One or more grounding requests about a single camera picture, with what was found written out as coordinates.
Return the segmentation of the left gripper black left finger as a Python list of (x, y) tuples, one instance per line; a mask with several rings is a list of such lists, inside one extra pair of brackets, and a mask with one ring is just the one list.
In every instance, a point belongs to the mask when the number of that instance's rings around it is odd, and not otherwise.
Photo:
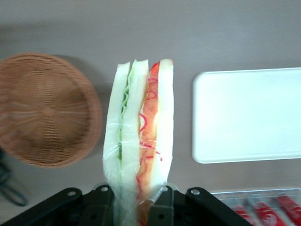
[(114, 193), (101, 185), (87, 194), (66, 188), (21, 214), (3, 226), (111, 226)]

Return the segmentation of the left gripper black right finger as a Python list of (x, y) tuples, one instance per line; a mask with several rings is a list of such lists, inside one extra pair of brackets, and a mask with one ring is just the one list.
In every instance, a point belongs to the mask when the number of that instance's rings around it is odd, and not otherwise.
[(185, 194), (166, 185), (150, 208), (149, 226), (250, 226), (207, 190), (193, 187)]

